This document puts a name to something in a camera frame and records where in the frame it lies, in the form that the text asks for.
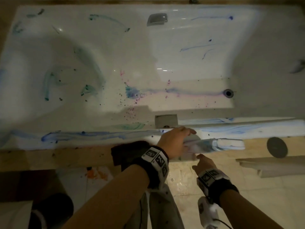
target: person's left arm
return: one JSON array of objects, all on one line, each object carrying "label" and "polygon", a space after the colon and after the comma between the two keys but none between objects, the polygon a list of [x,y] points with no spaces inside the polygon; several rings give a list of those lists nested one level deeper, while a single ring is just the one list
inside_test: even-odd
[{"label": "person's left arm", "polygon": [[[183,139],[195,133],[189,128],[175,128],[163,134],[157,146],[169,159],[178,157],[183,152]],[[139,165],[129,166],[86,202],[62,229],[122,229],[136,210],[149,182],[145,169]]]}]

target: forearm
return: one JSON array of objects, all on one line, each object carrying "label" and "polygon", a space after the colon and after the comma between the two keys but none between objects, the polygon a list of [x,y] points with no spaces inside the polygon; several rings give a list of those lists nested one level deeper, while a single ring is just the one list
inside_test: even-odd
[{"label": "forearm", "polygon": [[129,166],[97,192],[62,229],[123,228],[148,185],[146,171],[138,165]]},{"label": "forearm", "polygon": [[220,204],[234,229],[283,229],[234,190],[220,195]]}]

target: bathtub handle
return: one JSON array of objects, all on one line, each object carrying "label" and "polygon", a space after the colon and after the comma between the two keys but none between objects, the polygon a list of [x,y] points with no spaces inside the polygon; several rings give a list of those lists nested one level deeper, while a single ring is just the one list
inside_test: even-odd
[{"label": "bathtub handle", "polygon": [[167,14],[165,13],[151,14],[148,17],[146,26],[164,25],[164,23],[167,23]]}]

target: wristband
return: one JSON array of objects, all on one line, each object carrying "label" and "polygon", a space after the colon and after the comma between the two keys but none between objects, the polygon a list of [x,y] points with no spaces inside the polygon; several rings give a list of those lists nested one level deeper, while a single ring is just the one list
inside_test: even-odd
[{"label": "wristband", "polygon": [[141,166],[149,177],[150,189],[161,189],[168,175],[168,156],[164,150],[152,146],[142,157],[136,158],[132,164]]},{"label": "wristband", "polygon": [[210,198],[220,207],[219,197],[226,190],[235,190],[239,193],[230,178],[219,169],[207,169],[201,172],[197,178],[197,185],[203,191],[204,195]]}]

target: pant leg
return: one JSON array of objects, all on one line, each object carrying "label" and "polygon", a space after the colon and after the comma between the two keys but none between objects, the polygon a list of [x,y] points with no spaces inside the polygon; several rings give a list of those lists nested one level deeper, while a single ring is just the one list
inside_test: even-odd
[{"label": "pant leg", "polygon": [[139,201],[138,208],[135,210],[123,229],[147,229],[147,217],[147,197],[146,193],[144,193],[141,200]]},{"label": "pant leg", "polygon": [[184,229],[168,185],[164,184],[160,191],[151,191],[149,209],[152,229]]}]

